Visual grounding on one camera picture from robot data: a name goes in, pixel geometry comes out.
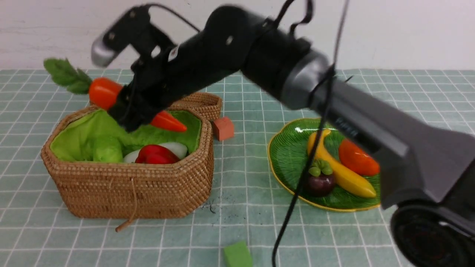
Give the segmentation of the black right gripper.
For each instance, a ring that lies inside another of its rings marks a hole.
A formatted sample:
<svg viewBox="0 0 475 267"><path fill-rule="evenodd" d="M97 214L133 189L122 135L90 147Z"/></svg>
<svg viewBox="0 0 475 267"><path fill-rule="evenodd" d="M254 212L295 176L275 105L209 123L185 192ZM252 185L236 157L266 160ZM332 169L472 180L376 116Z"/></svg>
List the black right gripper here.
<svg viewBox="0 0 475 267"><path fill-rule="evenodd" d="M132 81L118 93L108 115L126 132L134 132L145 125L166 131L185 132L186 126L167 113L171 106L168 87L164 81L163 63L170 49L158 54L141 55L131 66Z"/></svg>

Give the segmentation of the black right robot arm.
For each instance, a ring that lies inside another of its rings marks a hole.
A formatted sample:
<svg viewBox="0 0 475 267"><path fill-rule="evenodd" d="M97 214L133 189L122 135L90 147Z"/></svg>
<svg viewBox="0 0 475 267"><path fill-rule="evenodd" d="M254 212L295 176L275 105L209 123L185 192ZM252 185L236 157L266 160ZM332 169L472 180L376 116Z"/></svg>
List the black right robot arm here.
<svg viewBox="0 0 475 267"><path fill-rule="evenodd" d="M308 108L380 166L382 208L397 205L393 240L416 267L474 266L474 136L429 126L334 77L335 67L291 25L235 5L217 7L204 29L175 45L151 25L149 5L122 15L104 37L116 57L128 45L140 58L109 115L132 132L172 103L241 71L290 110Z"/></svg>

